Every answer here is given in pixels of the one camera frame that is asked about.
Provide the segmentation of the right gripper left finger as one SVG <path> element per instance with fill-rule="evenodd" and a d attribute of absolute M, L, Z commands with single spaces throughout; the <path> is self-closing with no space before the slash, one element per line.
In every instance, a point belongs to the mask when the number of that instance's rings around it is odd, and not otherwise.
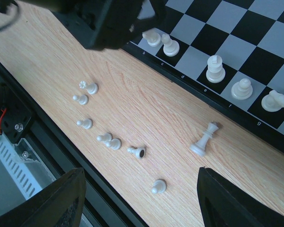
<path fill-rule="evenodd" d="M 86 195 L 84 169 L 74 168 L 0 216 L 0 227 L 78 227 Z"/>

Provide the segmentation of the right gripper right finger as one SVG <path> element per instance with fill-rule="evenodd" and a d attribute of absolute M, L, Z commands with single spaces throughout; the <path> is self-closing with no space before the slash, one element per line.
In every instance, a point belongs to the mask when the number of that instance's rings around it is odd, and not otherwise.
<path fill-rule="evenodd" d="M 206 227 L 284 227 L 283 215 L 210 168 L 199 168 L 197 195 Z"/>

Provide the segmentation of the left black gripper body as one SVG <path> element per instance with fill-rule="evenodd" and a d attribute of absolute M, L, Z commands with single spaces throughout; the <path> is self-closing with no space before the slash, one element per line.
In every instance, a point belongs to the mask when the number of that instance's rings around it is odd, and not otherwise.
<path fill-rule="evenodd" d="M 165 3 L 152 0 L 152 17 L 139 19 L 142 0 L 79 0 L 66 13 L 54 16 L 87 50 L 119 49 L 166 16 Z"/>

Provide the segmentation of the white pawn bottom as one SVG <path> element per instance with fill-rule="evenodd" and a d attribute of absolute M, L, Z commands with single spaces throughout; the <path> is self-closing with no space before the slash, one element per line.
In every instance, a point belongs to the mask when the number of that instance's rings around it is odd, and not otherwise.
<path fill-rule="evenodd" d="M 83 121 L 78 120 L 76 124 L 84 129 L 90 129 L 93 126 L 93 122 L 91 119 L 85 119 Z"/>

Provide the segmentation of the white knight piece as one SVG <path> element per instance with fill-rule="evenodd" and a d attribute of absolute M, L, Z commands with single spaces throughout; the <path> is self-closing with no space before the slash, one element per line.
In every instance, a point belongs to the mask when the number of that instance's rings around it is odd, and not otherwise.
<path fill-rule="evenodd" d="M 284 95 L 271 90 L 268 95 L 262 98 L 261 105 L 268 112 L 277 112 L 284 108 Z"/>

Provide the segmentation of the white bishop piece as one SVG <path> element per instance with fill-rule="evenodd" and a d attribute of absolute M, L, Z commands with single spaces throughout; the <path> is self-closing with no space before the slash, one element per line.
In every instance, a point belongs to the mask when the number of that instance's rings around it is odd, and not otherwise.
<path fill-rule="evenodd" d="M 241 79 L 231 88 L 231 95 L 238 100 L 248 99 L 253 93 L 253 87 L 249 79 Z"/>

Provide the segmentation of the white queen piece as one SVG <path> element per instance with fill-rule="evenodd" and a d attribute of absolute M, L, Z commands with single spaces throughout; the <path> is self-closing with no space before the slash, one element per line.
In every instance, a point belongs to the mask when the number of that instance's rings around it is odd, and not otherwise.
<path fill-rule="evenodd" d="M 220 83 L 225 78 L 225 69 L 222 65 L 222 58 L 213 55 L 207 60 L 206 78 L 211 83 Z"/>

